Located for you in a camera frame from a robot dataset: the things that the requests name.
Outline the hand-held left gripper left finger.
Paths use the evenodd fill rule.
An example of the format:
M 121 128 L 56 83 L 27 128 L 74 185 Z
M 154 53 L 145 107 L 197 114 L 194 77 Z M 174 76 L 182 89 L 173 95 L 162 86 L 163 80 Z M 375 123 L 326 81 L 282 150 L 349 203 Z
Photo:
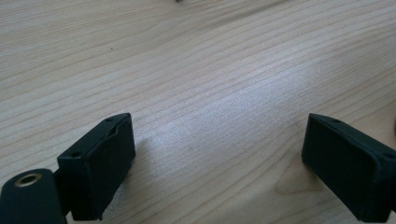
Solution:
M 102 120 L 57 158 L 75 220 L 103 217 L 135 157 L 132 117 Z

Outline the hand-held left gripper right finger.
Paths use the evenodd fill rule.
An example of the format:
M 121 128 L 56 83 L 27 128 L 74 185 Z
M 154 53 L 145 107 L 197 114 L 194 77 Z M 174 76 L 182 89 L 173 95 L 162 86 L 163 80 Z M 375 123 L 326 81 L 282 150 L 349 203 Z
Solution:
M 383 223 L 396 212 L 396 150 L 339 119 L 311 114 L 302 159 L 356 219 Z

